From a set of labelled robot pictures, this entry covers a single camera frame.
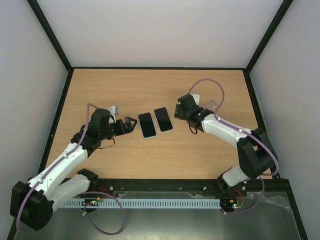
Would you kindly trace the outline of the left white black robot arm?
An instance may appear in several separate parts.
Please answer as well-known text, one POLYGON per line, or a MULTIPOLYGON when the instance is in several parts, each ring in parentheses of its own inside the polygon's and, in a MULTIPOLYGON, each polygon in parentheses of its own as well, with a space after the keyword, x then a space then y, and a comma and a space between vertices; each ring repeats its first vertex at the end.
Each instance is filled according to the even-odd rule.
POLYGON ((104 140, 132 133, 137 120, 126 116, 117 119, 118 106, 96 107, 87 112, 85 124, 80 128, 65 150, 42 172, 27 182, 19 181, 11 192, 10 214, 16 218, 16 228, 21 224, 41 230, 53 214, 75 196, 90 191, 95 193, 98 175, 82 169, 69 180, 65 178, 92 153, 101 148, 104 140))

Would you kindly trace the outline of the pink translucent phone case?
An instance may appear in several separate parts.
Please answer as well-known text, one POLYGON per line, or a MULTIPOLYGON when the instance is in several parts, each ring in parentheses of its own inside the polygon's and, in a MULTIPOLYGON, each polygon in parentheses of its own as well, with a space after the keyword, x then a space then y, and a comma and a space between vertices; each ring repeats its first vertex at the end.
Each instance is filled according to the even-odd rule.
POLYGON ((203 109, 208 109, 210 111, 215 112, 219 104, 214 99, 211 99, 206 102, 200 103, 199 106, 203 109))

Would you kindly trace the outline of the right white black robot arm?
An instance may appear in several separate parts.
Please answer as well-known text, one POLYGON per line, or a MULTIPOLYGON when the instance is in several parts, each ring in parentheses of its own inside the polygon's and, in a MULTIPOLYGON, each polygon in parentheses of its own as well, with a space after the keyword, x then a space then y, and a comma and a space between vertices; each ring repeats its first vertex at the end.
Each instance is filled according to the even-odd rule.
POLYGON ((276 153, 265 130, 250 130, 225 121, 216 112, 198 105, 197 96, 186 94, 177 100, 174 117, 185 120, 189 128, 212 134, 237 150, 238 165, 223 172, 217 179, 218 191, 229 196, 241 182, 256 179, 275 167, 279 170, 276 153))

